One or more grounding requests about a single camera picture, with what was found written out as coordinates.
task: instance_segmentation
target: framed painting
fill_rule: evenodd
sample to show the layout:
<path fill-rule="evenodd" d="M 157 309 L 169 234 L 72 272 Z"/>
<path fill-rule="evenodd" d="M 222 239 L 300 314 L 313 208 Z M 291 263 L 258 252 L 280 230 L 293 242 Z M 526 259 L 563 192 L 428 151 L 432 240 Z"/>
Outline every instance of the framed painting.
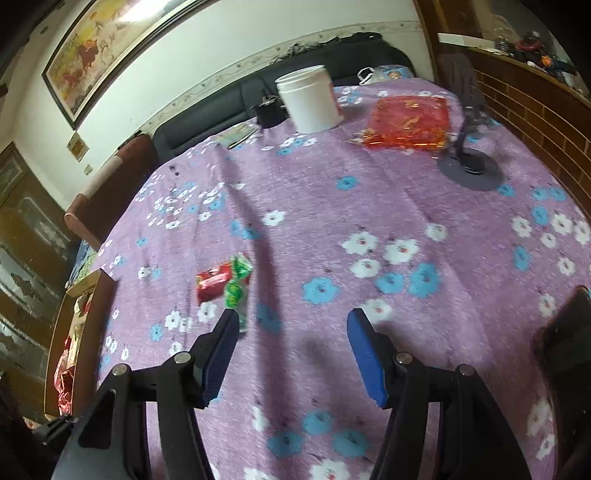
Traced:
<path fill-rule="evenodd" d="M 117 75 L 175 22 L 213 0 L 91 0 L 61 39 L 43 79 L 77 129 Z"/>

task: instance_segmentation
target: blue gripper pad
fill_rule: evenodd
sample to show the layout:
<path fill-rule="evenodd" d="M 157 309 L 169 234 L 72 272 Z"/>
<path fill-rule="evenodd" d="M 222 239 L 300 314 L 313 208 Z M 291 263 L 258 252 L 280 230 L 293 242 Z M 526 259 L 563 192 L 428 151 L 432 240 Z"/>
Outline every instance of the blue gripper pad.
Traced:
<path fill-rule="evenodd" d="M 391 360 L 382 351 L 380 340 L 362 309 L 353 309 L 347 315 L 347 337 L 369 397 L 378 407 L 388 408 L 386 375 Z"/>
<path fill-rule="evenodd" d="M 226 309 L 212 331 L 213 343 L 209 357 L 203 368 L 203 400 L 208 405 L 217 398 L 223 379 L 232 359 L 240 330 L 238 314 Z"/>

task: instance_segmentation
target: purple tablecloth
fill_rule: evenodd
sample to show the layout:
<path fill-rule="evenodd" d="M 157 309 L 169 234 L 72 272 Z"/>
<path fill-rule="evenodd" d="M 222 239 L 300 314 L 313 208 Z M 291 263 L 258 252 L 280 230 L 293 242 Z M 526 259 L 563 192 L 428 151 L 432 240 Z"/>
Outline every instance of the purple tablecloth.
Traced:
<path fill-rule="evenodd" d="M 210 331 L 221 299 L 197 305 L 195 276 L 245 251 L 255 264 L 249 330 L 220 396 L 198 411 L 223 479 L 368 478 L 387 423 L 365 392 L 345 332 L 362 306 L 427 365 L 472 364 L 506 415 L 536 480 L 554 468 L 534 331 L 587 281 L 589 226 L 505 128 L 472 147 L 506 184 L 459 187 L 431 154 L 350 144 L 387 95 L 444 95 L 420 79 L 338 88 L 345 122 L 313 135 L 283 124 L 227 151 L 205 141 L 159 168 L 99 251 L 118 280 L 99 383 L 117 363 L 160 364 Z M 163 477 L 155 407 L 155 478 Z M 430 414 L 421 478 L 433 467 Z"/>

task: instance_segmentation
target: metal screw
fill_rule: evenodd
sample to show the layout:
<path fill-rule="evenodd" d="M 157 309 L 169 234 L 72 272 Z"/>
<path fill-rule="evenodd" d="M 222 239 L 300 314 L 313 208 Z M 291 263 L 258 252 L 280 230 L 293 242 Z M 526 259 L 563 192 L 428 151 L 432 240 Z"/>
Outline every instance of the metal screw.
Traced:
<path fill-rule="evenodd" d="M 186 364 L 189 360 L 191 360 L 189 352 L 180 352 L 174 356 L 174 363 L 176 364 Z"/>
<path fill-rule="evenodd" d="M 111 370 L 111 373 L 116 377 L 123 375 L 125 372 L 127 372 L 127 365 L 125 364 L 117 364 Z"/>
<path fill-rule="evenodd" d="M 402 365 L 408 365 L 413 361 L 413 356 L 410 353 L 400 352 L 396 355 L 396 361 Z"/>
<path fill-rule="evenodd" d="M 460 365 L 460 373 L 462 375 L 464 375 L 464 377 L 471 377 L 472 375 L 474 375 L 476 373 L 476 370 L 474 370 L 474 367 L 468 364 L 461 364 Z"/>

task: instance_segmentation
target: red package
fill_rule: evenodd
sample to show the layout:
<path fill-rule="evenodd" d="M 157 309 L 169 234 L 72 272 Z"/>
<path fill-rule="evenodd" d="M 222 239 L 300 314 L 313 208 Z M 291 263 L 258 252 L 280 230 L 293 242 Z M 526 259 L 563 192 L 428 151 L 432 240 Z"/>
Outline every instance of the red package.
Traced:
<path fill-rule="evenodd" d="M 449 130 L 445 98 L 397 96 L 378 101 L 363 143 L 367 147 L 401 147 L 438 150 Z"/>
<path fill-rule="evenodd" d="M 53 385 L 58 393 L 57 406 L 60 409 L 60 415 L 72 413 L 72 387 L 74 386 L 75 367 L 66 369 L 71 342 L 72 339 L 68 337 L 64 343 L 64 352 L 53 375 Z"/>
<path fill-rule="evenodd" d="M 197 275 L 197 303 L 220 297 L 223 289 L 232 279 L 232 266 L 230 262 L 223 263 L 219 267 L 211 268 Z"/>

